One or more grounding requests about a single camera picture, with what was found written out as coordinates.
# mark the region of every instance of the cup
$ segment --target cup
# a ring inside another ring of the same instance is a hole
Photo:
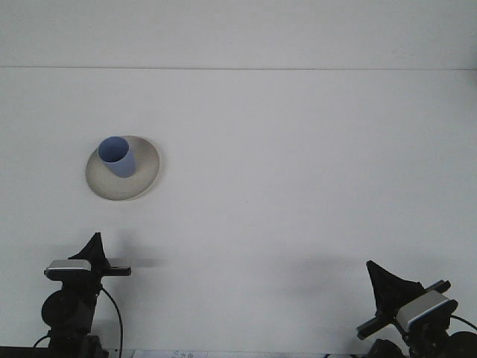
[[[98,156],[111,172],[121,178],[128,178],[136,171],[133,150],[121,136],[103,140],[98,146]]]

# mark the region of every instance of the white wall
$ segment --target white wall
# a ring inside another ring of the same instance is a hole
[[[100,230],[129,348],[364,351],[364,263],[454,284],[477,321],[474,72],[3,69],[0,344],[44,333],[42,275]],[[151,138],[157,186],[83,177],[110,134]],[[95,329],[116,344],[106,298]]]
[[[475,0],[0,1],[0,65],[474,69]]]
[[[365,352],[369,259],[450,280],[477,321],[477,77],[429,71],[476,67],[476,18],[473,0],[0,2],[0,345],[47,331],[42,270],[97,230],[133,265],[104,279],[127,348]],[[157,144],[146,196],[89,191],[111,134]],[[105,297],[94,330],[117,345]]]

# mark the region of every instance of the blue cup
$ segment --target blue cup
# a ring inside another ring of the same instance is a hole
[[[136,171],[134,153],[126,139],[110,136],[98,146],[99,159],[111,172],[121,178],[128,178]]]

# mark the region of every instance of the white plate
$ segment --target white plate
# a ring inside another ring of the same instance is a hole
[[[123,136],[133,149],[136,172],[128,178],[114,175],[99,159],[98,151],[89,157],[86,182],[89,188],[105,199],[128,200],[145,192],[159,173],[159,154],[152,143],[137,136]]]

